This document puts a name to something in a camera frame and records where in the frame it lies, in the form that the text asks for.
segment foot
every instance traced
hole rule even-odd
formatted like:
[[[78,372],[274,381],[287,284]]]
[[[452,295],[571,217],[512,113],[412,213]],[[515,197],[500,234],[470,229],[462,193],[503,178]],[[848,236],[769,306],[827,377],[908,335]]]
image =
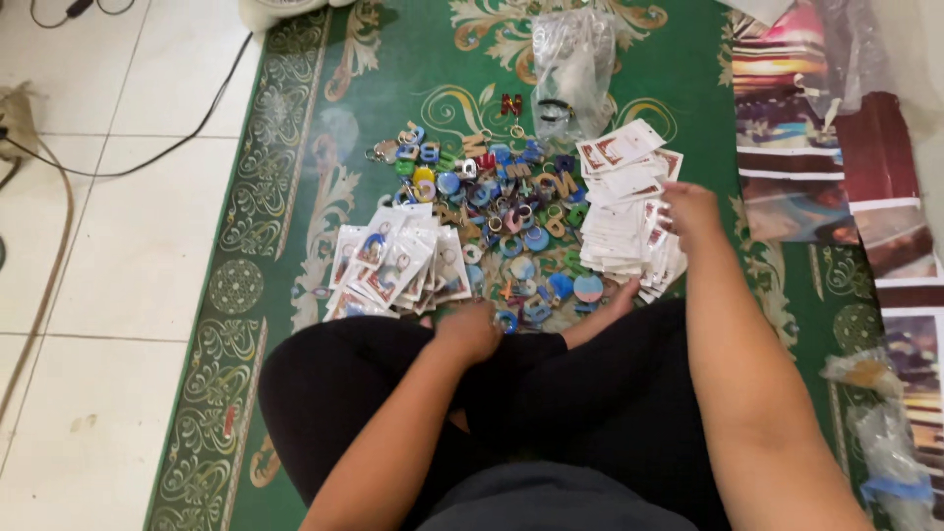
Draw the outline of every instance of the foot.
[[[593,339],[603,329],[613,324],[620,317],[632,310],[632,298],[639,293],[639,280],[627,282],[615,295],[610,297],[609,303],[597,309],[596,312],[584,317],[581,322],[561,332],[567,349],[576,349],[580,345]]]

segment black pants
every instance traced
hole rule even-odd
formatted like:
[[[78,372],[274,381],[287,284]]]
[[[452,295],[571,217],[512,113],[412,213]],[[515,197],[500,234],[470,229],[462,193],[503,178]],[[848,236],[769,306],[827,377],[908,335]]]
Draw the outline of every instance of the black pants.
[[[272,352],[262,416],[305,505],[432,336],[349,317]],[[683,300],[635,310],[572,351],[558,334],[505,336],[466,373],[452,407],[465,409],[471,435],[445,424],[403,529],[469,475],[522,456],[602,471],[699,529],[730,529],[688,371]]]

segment person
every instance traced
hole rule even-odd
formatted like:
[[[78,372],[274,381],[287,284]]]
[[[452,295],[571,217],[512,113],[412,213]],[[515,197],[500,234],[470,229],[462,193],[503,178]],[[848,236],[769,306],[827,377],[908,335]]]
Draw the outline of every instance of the person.
[[[664,200],[684,300],[631,311],[629,283],[560,334],[503,335],[480,302],[435,331],[352,317],[278,346],[260,403],[300,529],[872,529],[715,195]]]

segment green rug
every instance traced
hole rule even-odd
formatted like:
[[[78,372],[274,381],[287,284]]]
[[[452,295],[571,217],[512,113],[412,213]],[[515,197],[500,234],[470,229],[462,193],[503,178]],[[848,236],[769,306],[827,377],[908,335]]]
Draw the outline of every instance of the green rug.
[[[614,126],[645,118],[684,154],[682,179],[722,199],[746,276],[857,485],[861,455],[841,420],[849,403],[869,396],[829,386],[817,373],[826,355],[881,335],[868,266],[857,248],[750,239],[735,167],[729,20],[716,2],[656,2],[590,2],[623,29],[610,91]],[[582,4],[359,0],[269,32],[146,529],[298,527],[304,506],[280,470],[256,386],[265,355],[324,315],[318,288],[328,284],[338,226],[366,224],[378,198],[398,187],[392,168],[367,161],[364,151],[410,120],[453,153],[462,135],[482,127],[510,143],[514,122],[500,116],[501,95],[527,100],[534,82],[526,17]],[[524,107],[521,124],[530,131]],[[575,246],[556,242],[542,254],[542,270],[562,268],[563,252]],[[484,269],[495,293],[502,263]],[[576,318],[572,308],[557,314],[550,329]]]

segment gray shirt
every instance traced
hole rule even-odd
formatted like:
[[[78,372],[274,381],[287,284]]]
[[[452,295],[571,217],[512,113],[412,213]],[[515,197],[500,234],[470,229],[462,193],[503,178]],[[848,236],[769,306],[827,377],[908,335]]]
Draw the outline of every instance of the gray shirt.
[[[696,531],[616,480],[558,463],[513,463],[479,472],[447,493],[417,531]]]

